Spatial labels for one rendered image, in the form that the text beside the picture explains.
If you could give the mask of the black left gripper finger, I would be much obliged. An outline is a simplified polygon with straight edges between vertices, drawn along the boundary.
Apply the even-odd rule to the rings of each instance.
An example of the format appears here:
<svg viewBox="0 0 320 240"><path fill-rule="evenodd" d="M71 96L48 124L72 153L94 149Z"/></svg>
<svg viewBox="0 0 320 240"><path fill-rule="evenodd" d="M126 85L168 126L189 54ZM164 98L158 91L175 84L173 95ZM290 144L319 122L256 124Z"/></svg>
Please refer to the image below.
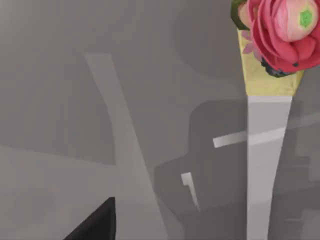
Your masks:
<svg viewBox="0 0 320 240"><path fill-rule="evenodd" d="M116 198L109 197L63 240L116 240Z"/></svg>

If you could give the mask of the yellow pot with pink flower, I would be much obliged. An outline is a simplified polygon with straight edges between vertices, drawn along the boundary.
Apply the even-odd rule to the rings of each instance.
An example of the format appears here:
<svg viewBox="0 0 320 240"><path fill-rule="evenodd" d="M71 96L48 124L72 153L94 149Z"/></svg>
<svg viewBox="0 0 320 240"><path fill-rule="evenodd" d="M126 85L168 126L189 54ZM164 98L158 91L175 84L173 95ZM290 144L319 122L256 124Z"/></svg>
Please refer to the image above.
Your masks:
<svg viewBox="0 0 320 240"><path fill-rule="evenodd" d="M232 0L247 96L290 96L320 67L320 0Z"/></svg>

